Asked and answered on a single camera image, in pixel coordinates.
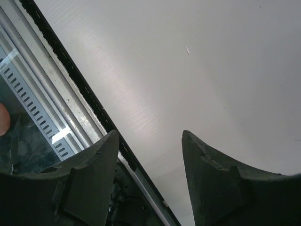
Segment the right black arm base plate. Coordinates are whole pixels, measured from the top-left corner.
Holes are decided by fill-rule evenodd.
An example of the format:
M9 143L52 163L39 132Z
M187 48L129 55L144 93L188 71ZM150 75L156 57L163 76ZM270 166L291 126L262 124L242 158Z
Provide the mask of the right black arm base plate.
M108 226L178 226L180 223L144 171L118 159Z

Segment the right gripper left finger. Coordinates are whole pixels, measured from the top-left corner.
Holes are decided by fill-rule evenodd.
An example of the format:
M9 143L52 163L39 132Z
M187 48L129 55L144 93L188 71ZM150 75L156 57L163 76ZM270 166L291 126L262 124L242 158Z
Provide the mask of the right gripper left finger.
M112 130L99 141L40 173L0 176L3 226L103 226L119 151Z

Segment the aluminium frame rail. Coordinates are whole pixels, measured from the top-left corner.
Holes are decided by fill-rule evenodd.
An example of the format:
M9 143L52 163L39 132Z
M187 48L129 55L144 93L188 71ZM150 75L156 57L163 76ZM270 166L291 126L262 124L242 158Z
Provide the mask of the aluminium frame rail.
M116 130L34 1L1 1L0 48L17 50L13 64L61 130L54 141L65 136L77 154ZM62 162L1 76L0 103L11 118L0 137L0 174L40 173ZM141 168L120 135L118 159Z

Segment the pink bowl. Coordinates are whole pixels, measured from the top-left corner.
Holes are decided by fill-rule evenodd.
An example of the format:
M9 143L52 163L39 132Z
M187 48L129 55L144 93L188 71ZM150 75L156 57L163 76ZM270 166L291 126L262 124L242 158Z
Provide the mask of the pink bowl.
M10 128L11 118L7 108L0 103L0 136L7 133Z

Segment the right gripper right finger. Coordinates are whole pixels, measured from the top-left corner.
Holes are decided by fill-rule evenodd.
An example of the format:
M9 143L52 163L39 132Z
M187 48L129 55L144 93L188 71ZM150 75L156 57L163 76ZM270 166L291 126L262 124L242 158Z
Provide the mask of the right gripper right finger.
M182 134L182 155L197 226L298 226L301 177L257 169Z

